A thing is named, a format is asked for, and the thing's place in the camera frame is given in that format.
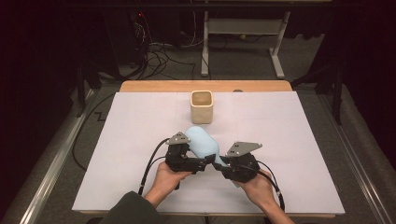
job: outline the person's right hand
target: person's right hand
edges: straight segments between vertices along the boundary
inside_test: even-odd
[[[271,177],[271,174],[260,169],[261,172]],[[256,175],[247,183],[236,182],[246,193],[251,202],[256,204],[273,224],[294,223],[277,205],[274,198],[271,182],[262,175]]]

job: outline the black fabric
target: black fabric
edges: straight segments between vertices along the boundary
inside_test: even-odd
[[[110,209],[100,224],[160,224],[163,219],[157,210],[137,193],[131,191]]]

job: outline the desk leg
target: desk leg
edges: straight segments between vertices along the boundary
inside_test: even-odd
[[[275,48],[270,48],[270,55],[271,59],[273,61],[273,65],[275,68],[276,76],[279,79],[284,79],[285,74],[283,73],[282,66],[280,65],[279,58],[277,57],[277,53],[279,52],[280,44],[282,43],[283,35],[285,34],[286,27],[288,26],[288,21],[289,21],[289,16],[290,12],[287,11],[285,12],[285,15],[283,16],[283,21],[282,24],[279,27],[279,32],[277,33],[277,40],[276,40],[276,46]]]
[[[207,77],[209,75],[209,48],[207,47],[207,38],[208,38],[208,20],[209,13],[205,12],[205,20],[204,20],[204,49],[202,50],[202,61],[201,61],[201,76]]]

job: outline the dark background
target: dark background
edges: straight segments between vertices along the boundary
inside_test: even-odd
[[[116,76],[119,64],[136,63],[141,54],[134,44],[134,31],[129,23],[130,13],[135,12],[66,14],[58,10],[60,3],[20,0],[2,1],[0,6],[3,128],[0,218],[70,111],[73,102],[69,94],[76,87],[78,68],[89,64],[90,69],[82,75],[97,88],[100,86],[98,71]],[[346,14],[333,23],[331,12],[292,13],[285,36],[293,38],[302,33],[310,38],[327,34],[313,70],[332,60],[340,46],[347,47],[343,51],[346,54],[345,84],[377,143],[396,167],[393,149],[396,144],[393,117],[396,113],[393,105],[396,102],[396,27],[391,22],[395,7],[390,0],[363,4],[364,10],[353,14],[344,11]],[[211,13],[218,17],[244,15],[241,12]],[[145,14],[152,24],[152,35],[175,46],[180,44],[180,31],[193,33],[191,16],[185,17],[185,12]],[[198,12],[196,16],[197,27],[202,27],[203,13]]]

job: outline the beige box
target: beige box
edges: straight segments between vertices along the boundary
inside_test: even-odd
[[[191,119],[195,124],[207,124],[213,120],[213,94],[211,91],[192,91]]]

